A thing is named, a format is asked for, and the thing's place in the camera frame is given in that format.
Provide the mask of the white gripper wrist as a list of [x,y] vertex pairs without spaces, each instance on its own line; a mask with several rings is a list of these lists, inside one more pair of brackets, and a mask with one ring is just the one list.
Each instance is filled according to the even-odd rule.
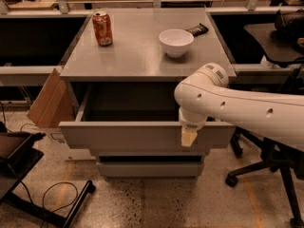
[[190,147],[198,136],[196,131],[202,129],[207,121],[207,116],[198,114],[185,108],[179,109],[181,129],[181,145]]

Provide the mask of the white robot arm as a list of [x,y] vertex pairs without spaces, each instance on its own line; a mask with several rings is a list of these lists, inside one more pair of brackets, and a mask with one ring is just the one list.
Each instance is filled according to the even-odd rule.
[[209,117],[284,143],[304,147],[304,97],[233,90],[225,69],[209,63],[182,80],[174,97],[183,128],[197,132]]

